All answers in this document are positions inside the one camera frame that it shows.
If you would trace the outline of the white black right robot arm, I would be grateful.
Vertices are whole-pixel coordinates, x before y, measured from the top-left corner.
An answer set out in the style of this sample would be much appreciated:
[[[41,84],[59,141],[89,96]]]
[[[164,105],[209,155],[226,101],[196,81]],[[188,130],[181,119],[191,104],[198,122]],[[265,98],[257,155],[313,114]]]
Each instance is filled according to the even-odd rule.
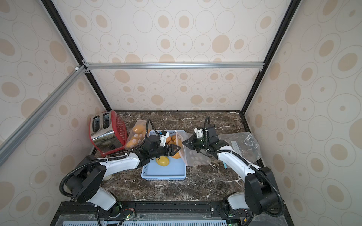
[[[226,197],[225,209],[229,214],[241,209],[255,215],[264,212],[276,218],[284,214],[285,204],[271,169],[253,164],[229,143],[220,140],[209,117],[205,119],[204,126],[195,128],[191,137],[182,144],[198,153],[205,150],[207,154],[226,163],[243,180],[244,192]]]

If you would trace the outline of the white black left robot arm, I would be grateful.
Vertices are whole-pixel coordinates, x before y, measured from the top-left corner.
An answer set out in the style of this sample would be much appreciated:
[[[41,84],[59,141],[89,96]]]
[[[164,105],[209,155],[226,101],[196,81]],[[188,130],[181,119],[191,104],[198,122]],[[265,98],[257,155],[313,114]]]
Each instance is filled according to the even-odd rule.
[[[181,150],[176,144],[166,144],[169,137],[166,131],[155,131],[156,135],[149,135],[149,125],[155,129],[153,122],[147,120],[144,140],[123,155],[110,158],[86,156],[61,180],[60,193],[79,203],[88,202],[105,211],[115,209],[117,199],[101,187],[105,177],[124,170],[141,168],[151,160],[174,156]]]

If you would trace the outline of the clear zipper bag pink strip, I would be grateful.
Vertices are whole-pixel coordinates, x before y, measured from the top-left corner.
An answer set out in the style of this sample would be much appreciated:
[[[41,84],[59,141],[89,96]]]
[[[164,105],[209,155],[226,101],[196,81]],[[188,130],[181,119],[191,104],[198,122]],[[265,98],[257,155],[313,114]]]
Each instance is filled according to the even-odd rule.
[[[183,141],[191,137],[190,133],[181,130],[175,130],[176,138],[178,139],[177,144],[181,147],[178,153],[187,167],[209,165],[211,158],[207,157],[204,151],[198,153],[196,150],[191,150],[182,144]]]
[[[152,126],[147,120],[138,120],[133,128],[130,130],[128,139],[126,143],[131,139],[137,139],[138,144],[132,149],[135,150],[141,146],[143,143],[145,136],[148,135],[148,132],[152,129]]]

